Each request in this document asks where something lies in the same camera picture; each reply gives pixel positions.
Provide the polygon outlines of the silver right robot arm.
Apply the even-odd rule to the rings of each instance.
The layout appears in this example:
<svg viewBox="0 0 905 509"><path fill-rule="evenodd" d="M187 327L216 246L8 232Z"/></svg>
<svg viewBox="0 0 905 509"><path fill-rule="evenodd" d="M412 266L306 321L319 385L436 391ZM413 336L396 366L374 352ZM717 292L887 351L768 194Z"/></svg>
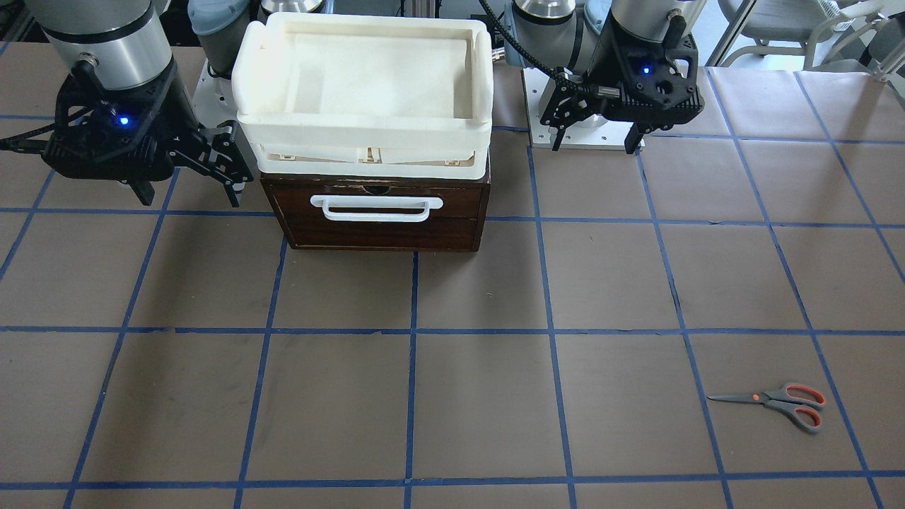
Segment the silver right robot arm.
<svg viewBox="0 0 905 509"><path fill-rule="evenodd" d="M77 180L116 181L143 205L177 167L223 185L232 206L253 181L249 143L235 120L197 119L158 14L149 1L28 1L69 73L48 142L10 141Z"/></svg>

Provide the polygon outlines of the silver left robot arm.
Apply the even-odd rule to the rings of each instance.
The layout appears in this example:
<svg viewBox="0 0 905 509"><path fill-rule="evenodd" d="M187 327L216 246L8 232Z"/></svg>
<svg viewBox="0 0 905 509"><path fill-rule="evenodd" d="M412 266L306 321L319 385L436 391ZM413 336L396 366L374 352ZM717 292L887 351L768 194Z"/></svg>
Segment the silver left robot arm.
<svg viewBox="0 0 905 509"><path fill-rule="evenodd" d="M522 69L537 147L624 149L704 108L691 27L701 1L510 1L506 61Z"/></svg>

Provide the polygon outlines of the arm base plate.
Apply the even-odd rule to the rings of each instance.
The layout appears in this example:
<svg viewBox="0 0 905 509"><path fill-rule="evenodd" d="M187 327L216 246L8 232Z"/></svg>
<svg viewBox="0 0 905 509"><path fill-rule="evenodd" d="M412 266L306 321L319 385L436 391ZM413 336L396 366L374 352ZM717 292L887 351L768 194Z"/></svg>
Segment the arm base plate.
<svg viewBox="0 0 905 509"><path fill-rule="evenodd" d="M542 71L534 68L524 68L522 77L531 145L537 148L552 148L556 141L557 129L552 123L544 123L541 116L546 112L553 96L555 83ZM569 126L564 132L560 148L625 151L624 142L630 128L630 122L615 122L595 114Z"/></svg>
<svg viewBox="0 0 905 509"><path fill-rule="evenodd" d="M192 97L195 132L204 129L218 129L226 123L233 138L240 141L240 125L237 120L238 107L233 96L232 81L216 75L208 60L202 65L197 87Z"/></svg>

